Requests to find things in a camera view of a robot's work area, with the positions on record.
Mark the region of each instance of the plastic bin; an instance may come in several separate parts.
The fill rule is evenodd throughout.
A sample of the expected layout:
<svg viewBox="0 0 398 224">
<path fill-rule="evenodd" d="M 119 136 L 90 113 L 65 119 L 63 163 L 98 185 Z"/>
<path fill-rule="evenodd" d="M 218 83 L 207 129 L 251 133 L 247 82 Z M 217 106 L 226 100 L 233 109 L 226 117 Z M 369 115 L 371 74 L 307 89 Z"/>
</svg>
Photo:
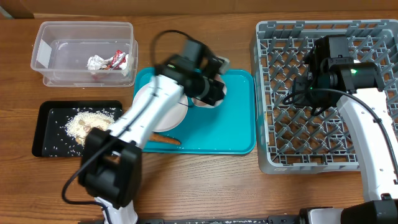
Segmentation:
<svg viewBox="0 0 398 224">
<path fill-rule="evenodd" d="M 359 170 L 348 128 L 337 108 L 315 118 L 310 116 L 311 107 L 282 104 L 294 77 L 306 74 L 303 58 L 314 41 L 331 34 L 347 36 L 352 57 L 380 68 L 398 134 L 398 21 L 259 22 L 250 51 L 259 167 L 267 174 Z"/>
<path fill-rule="evenodd" d="M 88 70 L 98 55 L 111 58 L 117 50 L 129 54 L 126 70 Z M 138 44 L 128 22 L 44 22 L 39 29 L 30 66 L 55 87 L 132 86 L 137 73 Z"/>
</svg>

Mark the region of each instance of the wooden table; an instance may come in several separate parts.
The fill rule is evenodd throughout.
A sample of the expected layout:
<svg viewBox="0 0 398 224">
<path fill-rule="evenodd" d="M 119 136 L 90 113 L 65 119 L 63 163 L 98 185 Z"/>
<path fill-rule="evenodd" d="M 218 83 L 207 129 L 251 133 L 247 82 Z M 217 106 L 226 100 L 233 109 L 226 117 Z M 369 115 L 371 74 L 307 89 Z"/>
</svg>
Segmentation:
<svg viewBox="0 0 398 224">
<path fill-rule="evenodd" d="M 178 29 L 208 44 L 250 71 L 249 41 L 256 23 L 271 20 L 398 19 L 398 11 L 232 14 L 214 16 L 97 17 L 127 21 L 139 43 L 139 70 L 149 67 L 149 42 L 164 29 Z M 76 223 L 101 218 L 96 206 L 67 205 L 61 188 L 77 170 L 78 158 L 31 154 L 39 106 L 47 100 L 112 99 L 124 106 L 133 88 L 49 88 L 30 68 L 33 44 L 44 20 L 0 21 L 0 223 Z M 159 60 L 182 40 L 164 37 Z M 145 154 L 143 180 L 134 201 L 142 218 L 239 218 L 296 214 L 314 206 L 349 207 L 363 202 L 359 172 L 266 175 L 257 149 L 246 156 Z M 90 199 L 76 182 L 68 196 Z"/>
</svg>

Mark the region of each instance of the blue tray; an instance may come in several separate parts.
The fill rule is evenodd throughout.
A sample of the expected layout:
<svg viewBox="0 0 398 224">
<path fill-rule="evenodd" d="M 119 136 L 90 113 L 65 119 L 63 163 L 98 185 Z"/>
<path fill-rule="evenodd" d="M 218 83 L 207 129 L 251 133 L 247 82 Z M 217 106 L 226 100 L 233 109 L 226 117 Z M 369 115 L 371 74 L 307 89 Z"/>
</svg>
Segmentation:
<svg viewBox="0 0 398 224">
<path fill-rule="evenodd" d="M 134 96 L 149 83 L 153 73 L 153 68 L 145 68 L 137 74 Z M 181 146 L 148 142 L 144 152 L 239 155 L 251 152 L 256 143 L 253 78 L 244 70 L 228 70 L 222 78 L 227 86 L 222 104 L 213 109 L 189 108 L 177 127 L 160 133 L 178 139 Z"/>
</svg>

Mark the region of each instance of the candy wrapper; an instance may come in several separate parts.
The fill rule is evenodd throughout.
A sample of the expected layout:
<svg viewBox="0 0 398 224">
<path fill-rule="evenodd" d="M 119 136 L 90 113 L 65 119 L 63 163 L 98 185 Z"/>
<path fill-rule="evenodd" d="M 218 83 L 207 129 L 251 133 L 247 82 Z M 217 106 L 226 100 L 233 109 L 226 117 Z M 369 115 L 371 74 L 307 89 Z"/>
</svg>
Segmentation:
<svg viewBox="0 0 398 224">
<path fill-rule="evenodd" d="M 108 59 L 103 59 L 98 55 L 90 57 L 87 61 L 87 69 L 89 70 L 122 70 L 124 76 L 127 75 L 127 62 L 129 55 L 117 50 L 115 55 Z M 95 80 L 102 78 L 104 75 L 99 75 L 92 72 Z"/>
</svg>

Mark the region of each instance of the gray plastic crate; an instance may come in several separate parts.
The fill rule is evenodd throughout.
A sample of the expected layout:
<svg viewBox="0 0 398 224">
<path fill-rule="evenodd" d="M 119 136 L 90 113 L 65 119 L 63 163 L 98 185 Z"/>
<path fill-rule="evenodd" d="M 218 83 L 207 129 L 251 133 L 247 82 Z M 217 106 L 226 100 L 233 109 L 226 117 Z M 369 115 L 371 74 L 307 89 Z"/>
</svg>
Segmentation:
<svg viewBox="0 0 398 224">
<path fill-rule="evenodd" d="M 311 117 L 310 107 L 285 106 L 296 76 L 307 72 L 304 56 L 314 41 L 344 34 L 351 55 L 380 66 L 389 114 L 398 128 L 398 21 L 264 21 L 251 42 L 256 85 L 259 167 L 267 174 L 359 170 L 355 149 L 336 108 Z"/>
</svg>

